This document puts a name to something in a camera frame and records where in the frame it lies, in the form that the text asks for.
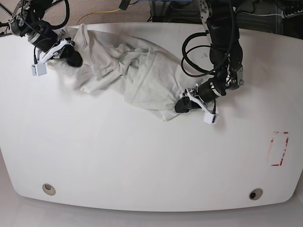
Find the white T-shirt with LeRobot print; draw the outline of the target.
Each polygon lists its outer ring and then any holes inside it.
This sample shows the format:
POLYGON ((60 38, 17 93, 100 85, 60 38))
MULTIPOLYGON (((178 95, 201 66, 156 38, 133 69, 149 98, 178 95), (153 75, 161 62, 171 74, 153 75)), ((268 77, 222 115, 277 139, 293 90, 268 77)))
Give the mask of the white T-shirt with LeRobot print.
POLYGON ((180 61, 164 48, 147 40, 89 29, 66 27, 83 59, 81 67, 65 60, 50 60, 49 69, 72 90, 97 95, 111 89, 135 107, 168 121, 177 116, 174 106, 186 88, 202 83, 187 76, 180 61))

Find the red tape rectangle marker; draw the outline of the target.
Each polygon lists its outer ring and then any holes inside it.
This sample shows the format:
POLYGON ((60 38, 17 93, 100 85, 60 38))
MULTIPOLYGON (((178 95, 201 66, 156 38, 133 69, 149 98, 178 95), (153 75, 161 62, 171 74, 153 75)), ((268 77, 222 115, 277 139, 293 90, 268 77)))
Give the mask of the red tape rectangle marker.
POLYGON ((288 131, 275 131, 269 147, 269 164, 270 166, 281 166, 286 153, 288 140, 288 131))

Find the white power strip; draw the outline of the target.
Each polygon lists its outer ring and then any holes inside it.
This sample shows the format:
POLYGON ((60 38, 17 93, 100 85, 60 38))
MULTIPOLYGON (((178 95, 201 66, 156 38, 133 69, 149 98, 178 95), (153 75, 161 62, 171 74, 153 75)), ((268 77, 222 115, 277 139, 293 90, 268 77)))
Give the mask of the white power strip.
POLYGON ((284 9, 281 13, 282 18, 292 18, 296 16, 302 16, 303 15, 303 4, 299 3, 298 5, 287 7, 284 9))

